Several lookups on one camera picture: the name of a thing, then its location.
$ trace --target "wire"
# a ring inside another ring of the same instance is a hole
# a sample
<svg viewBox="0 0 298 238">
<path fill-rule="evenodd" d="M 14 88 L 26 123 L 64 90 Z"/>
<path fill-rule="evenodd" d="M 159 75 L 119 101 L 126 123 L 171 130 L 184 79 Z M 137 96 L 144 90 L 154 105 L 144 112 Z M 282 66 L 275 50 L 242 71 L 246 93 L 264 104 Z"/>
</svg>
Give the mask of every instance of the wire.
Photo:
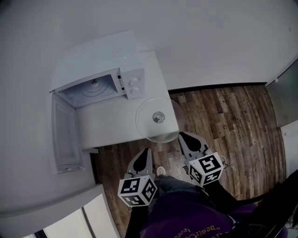
<svg viewBox="0 0 298 238">
<path fill-rule="evenodd" d="M 226 161 L 225 156 L 220 155 L 219 157 L 223 157 L 223 158 L 224 158 L 223 165 L 224 165 L 225 167 L 224 167 L 223 169 L 226 169 L 227 167 L 229 167 L 229 165 L 225 162 L 225 161 Z"/>
</svg>

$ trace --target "microwave door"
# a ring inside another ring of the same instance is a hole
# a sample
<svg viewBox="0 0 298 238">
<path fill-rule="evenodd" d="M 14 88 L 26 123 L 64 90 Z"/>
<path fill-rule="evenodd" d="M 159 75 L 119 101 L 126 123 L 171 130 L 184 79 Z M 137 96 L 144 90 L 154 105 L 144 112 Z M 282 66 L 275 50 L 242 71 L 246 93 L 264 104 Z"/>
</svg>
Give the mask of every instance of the microwave door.
<svg viewBox="0 0 298 238">
<path fill-rule="evenodd" d="M 54 93 L 48 98 L 49 155 L 52 172 L 84 169 L 76 110 Z"/>
</svg>

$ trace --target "microwave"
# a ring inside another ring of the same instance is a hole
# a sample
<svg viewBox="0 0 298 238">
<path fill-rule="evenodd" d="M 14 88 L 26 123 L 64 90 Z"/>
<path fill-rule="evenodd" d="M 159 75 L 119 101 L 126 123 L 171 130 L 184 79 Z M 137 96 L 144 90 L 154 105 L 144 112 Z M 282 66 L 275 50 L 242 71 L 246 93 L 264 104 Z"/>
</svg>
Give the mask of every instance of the microwave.
<svg viewBox="0 0 298 238">
<path fill-rule="evenodd" d="M 132 31 L 68 50 L 54 70 L 47 96 L 53 174 L 84 170 L 77 108 L 119 96 L 141 97 L 144 86 L 144 68 Z"/>
</svg>

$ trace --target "white shoe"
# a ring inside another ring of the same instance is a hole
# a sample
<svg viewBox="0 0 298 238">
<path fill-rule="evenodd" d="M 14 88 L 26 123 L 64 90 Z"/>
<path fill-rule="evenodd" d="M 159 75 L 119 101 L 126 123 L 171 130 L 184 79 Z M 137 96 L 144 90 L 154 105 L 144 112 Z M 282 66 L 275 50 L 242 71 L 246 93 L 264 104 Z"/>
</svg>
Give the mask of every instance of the white shoe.
<svg viewBox="0 0 298 238">
<path fill-rule="evenodd" d="M 159 176 L 159 175 L 166 176 L 167 175 L 166 169 L 164 167 L 162 167 L 162 166 L 158 166 L 157 167 L 157 170 L 156 170 L 156 174 L 157 174 L 157 176 Z"/>
</svg>

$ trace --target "table top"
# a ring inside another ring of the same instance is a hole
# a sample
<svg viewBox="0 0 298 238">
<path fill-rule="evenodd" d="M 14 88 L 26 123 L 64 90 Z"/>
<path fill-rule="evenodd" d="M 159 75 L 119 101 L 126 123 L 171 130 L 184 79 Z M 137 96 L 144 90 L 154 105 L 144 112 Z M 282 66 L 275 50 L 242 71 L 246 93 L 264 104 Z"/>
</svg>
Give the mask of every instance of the table top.
<svg viewBox="0 0 298 238">
<path fill-rule="evenodd" d="M 143 97 L 128 100 L 126 95 L 119 96 L 77 109 L 82 149 L 144 138 L 135 123 L 138 107 L 150 98 L 169 98 L 169 93 L 155 52 L 143 52 L 141 58 L 145 69 Z"/>
</svg>

